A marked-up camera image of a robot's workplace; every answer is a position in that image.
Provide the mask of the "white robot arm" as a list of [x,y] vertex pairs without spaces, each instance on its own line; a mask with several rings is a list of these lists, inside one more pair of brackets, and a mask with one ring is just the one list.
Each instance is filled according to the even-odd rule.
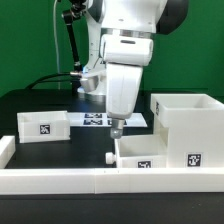
[[123,135],[137,100],[143,68],[153,55],[153,36],[168,35],[185,20],[189,0],[87,0],[89,38],[96,53],[80,74],[85,92],[103,90],[110,135]]

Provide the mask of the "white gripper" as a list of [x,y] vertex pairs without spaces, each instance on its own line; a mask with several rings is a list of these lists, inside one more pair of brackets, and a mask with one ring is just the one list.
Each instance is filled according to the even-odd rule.
[[134,110],[143,68],[140,66],[108,63],[106,66],[106,112],[113,118],[110,136],[120,139],[124,121]]

